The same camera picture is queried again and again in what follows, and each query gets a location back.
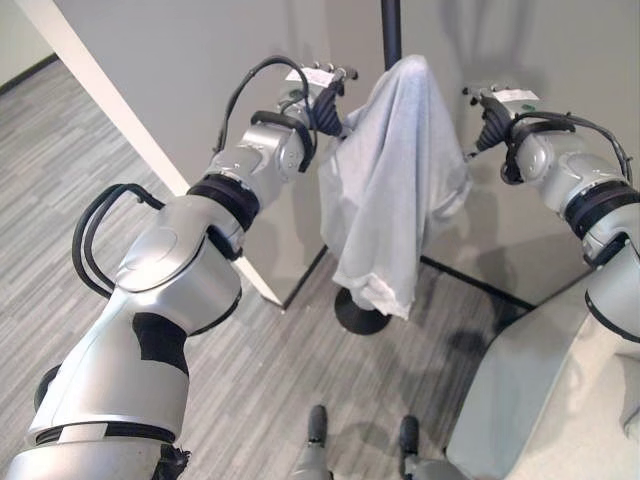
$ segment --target black floor strip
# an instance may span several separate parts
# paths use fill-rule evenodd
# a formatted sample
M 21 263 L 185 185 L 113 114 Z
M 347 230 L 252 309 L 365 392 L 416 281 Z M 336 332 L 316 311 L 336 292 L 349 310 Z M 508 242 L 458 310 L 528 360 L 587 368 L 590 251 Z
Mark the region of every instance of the black floor strip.
M 52 54 L 52 55 L 49 55 L 46 58 L 43 58 L 38 63 L 36 63 L 33 67 L 28 68 L 27 70 L 22 72 L 17 77 L 13 77 L 11 80 L 9 80 L 4 85 L 0 85 L 0 95 L 2 95 L 3 93 L 7 93 L 12 88 L 17 87 L 22 82 L 24 82 L 27 78 L 35 75 L 40 70 L 42 70 L 44 67 L 46 67 L 47 65 L 55 62 L 56 60 L 58 60 L 58 56 L 55 53 Z
M 510 302 L 520 308 L 524 308 L 525 310 L 531 311 L 534 308 L 536 308 L 535 305 L 532 305 L 529 302 L 525 302 L 524 300 L 521 300 L 518 297 L 514 297 L 513 295 L 507 292 L 504 292 L 499 288 L 493 287 L 488 283 L 482 282 L 480 280 L 476 280 L 475 278 L 465 275 L 464 273 L 458 272 L 457 270 L 447 267 L 446 265 L 443 265 L 440 262 L 436 262 L 435 260 L 429 257 L 425 257 L 424 255 L 420 256 L 420 262 L 424 263 L 425 265 L 429 265 L 430 267 L 436 268 L 448 275 L 451 275 L 452 277 L 455 277 L 458 280 L 462 280 L 463 282 L 468 283 L 469 285 L 473 285 L 474 287 L 484 290 L 485 292 L 490 293 L 491 295 L 495 295 L 496 297 L 501 298 L 507 302 Z
M 302 278 L 298 281 L 298 283 L 296 284 L 296 286 L 293 289 L 293 291 L 291 292 L 291 294 L 289 294 L 287 299 L 282 304 L 282 309 L 283 310 L 286 310 L 287 308 L 289 308 L 289 305 L 291 305 L 291 302 L 293 302 L 293 299 L 296 297 L 296 295 L 298 294 L 298 292 L 300 291 L 300 289 L 304 285 L 304 282 L 307 281 L 307 278 L 309 278 L 309 276 L 311 275 L 313 270 L 318 266 L 318 263 L 320 263 L 320 260 L 322 260 L 322 257 L 324 257 L 325 253 L 327 253 L 327 246 L 326 245 L 324 247 L 322 247 L 322 250 L 320 250 L 318 255 L 316 255 L 316 258 L 313 259 L 313 262 L 311 262 L 311 265 L 309 266 L 307 271 L 304 273 L 304 275 L 302 275 Z

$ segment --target black pole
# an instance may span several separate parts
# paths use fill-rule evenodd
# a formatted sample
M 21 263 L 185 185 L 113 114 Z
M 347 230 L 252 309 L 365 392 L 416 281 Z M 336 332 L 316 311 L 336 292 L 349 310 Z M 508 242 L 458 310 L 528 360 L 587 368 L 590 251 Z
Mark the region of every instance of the black pole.
M 400 25 L 400 0 L 380 0 L 382 7 L 382 42 L 384 69 L 389 70 L 402 58 L 402 28 Z
M 402 58 L 400 0 L 381 0 L 384 69 L 389 70 Z M 336 318 L 351 333 L 371 335 L 387 326 L 391 315 L 378 310 L 362 310 L 351 299 L 351 292 L 340 289 L 333 304 Z

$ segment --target cloth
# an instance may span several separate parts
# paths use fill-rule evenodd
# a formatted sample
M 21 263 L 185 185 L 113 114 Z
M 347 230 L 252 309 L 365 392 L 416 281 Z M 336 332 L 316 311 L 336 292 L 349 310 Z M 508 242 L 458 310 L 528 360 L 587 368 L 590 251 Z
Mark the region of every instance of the cloth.
M 420 254 L 462 205 L 467 166 L 424 57 L 399 61 L 349 114 L 319 165 L 333 280 L 364 309 L 407 318 Z

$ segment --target gray panel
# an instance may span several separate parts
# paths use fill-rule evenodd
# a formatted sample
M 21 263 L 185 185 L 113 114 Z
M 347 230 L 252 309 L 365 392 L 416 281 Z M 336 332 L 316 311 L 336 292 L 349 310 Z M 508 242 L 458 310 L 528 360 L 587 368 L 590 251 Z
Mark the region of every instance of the gray panel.
M 55 3 L 190 184 L 207 168 L 227 100 L 249 68 L 276 53 L 307 64 L 330 60 L 318 2 Z M 271 67 L 247 86 L 231 118 L 228 144 L 240 139 L 256 110 L 275 106 L 287 71 Z M 319 225 L 317 179 L 310 169 L 247 235 L 247 259 L 281 301 L 322 248 Z

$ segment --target stand base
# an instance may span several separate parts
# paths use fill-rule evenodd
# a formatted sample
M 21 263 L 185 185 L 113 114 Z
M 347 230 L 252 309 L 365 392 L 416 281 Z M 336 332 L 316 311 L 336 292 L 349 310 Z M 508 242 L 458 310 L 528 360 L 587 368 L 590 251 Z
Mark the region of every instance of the stand base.
M 344 328 L 356 335 L 373 335 L 387 326 L 391 315 L 378 310 L 362 310 L 351 299 L 351 292 L 341 288 L 334 303 L 336 318 Z

